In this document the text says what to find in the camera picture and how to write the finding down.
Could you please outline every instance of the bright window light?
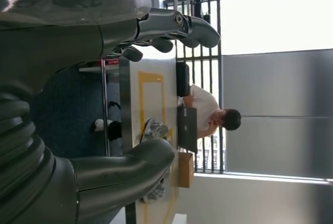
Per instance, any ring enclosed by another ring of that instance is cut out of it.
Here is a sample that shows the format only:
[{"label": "bright window light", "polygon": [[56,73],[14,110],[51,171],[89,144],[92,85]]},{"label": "bright window light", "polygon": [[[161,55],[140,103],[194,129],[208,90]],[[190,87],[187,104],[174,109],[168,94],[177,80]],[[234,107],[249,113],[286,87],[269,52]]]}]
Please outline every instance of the bright window light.
[{"label": "bright window light", "polygon": [[223,0],[224,55],[333,48],[331,0]]}]

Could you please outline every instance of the laptop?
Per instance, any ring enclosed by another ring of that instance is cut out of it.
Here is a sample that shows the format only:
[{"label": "laptop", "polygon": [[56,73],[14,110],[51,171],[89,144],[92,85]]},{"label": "laptop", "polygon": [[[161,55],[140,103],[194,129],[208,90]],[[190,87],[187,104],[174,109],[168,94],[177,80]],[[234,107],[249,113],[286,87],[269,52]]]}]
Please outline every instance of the laptop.
[{"label": "laptop", "polygon": [[196,108],[177,108],[178,147],[198,152],[197,110]]}]

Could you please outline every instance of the floor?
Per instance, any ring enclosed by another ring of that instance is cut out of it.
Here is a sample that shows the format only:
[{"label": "floor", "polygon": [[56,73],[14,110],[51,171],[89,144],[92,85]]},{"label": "floor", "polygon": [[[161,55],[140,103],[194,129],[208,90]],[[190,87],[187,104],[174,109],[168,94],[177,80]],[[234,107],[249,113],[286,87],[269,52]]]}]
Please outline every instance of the floor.
[{"label": "floor", "polygon": [[[118,83],[106,86],[108,100],[119,101]],[[97,118],[103,117],[100,74],[79,73],[77,68],[69,68],[53,76],[30,105],[36,134],[43,138],[54,155],[66,158],[104,155],[103,133],[91,128]],[[120,111],[110,108],[109,119],[120,120]],[[122,154],[122,145],[121,139],[110,142],[111,154]],[[109,224],[117,213],[102,216],[92,224]]]}]

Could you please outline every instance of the table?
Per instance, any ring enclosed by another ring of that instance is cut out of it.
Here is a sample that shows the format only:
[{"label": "table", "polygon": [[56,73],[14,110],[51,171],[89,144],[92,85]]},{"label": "table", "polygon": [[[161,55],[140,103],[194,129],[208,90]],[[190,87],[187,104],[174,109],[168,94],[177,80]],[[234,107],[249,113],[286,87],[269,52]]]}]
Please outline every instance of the table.
[{"label": "table", "polygon": [[[177,82],[175,58],[153,48],[140,49],[140,62],[119,62],[120,102],[124,151],[140,143],[146,120],[153,117],[169,128],[168,140],[177,150]],[[136,202],[126,207],[127,224],[171,224],[179,196],[177,186],[178,158],[165,181],[165,194],[159,201],[145,204]]]}]

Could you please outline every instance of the gray wall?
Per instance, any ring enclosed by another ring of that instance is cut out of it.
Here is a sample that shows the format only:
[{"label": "gray wall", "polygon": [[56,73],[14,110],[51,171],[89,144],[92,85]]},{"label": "gray wall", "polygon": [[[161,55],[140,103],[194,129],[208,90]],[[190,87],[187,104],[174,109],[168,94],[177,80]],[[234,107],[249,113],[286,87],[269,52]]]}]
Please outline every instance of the gray wall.
[{"label": "gray wall", "polygon": [[333,178],[333,51],[224,56],[228,172]]},{"label": "gray wall", "polygon": [[327,185],[195,177],[177,208],[189,224],[331,224],[331,195]]}]

